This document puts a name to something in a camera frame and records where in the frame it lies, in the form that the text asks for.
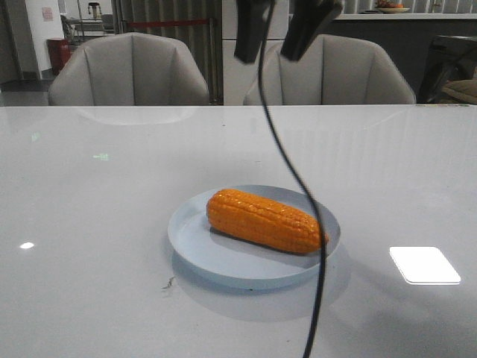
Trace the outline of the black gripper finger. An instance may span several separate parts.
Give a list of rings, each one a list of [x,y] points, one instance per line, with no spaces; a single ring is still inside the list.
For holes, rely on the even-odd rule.
[[[238,0],[236,48],[234,56],[242,63],[254,63],[267,30],[268,11],[275,1]]]
[[[315,38],[342,10],[341,1],[295,1],[294,14],[280,54],[291,61],[300,60]]]

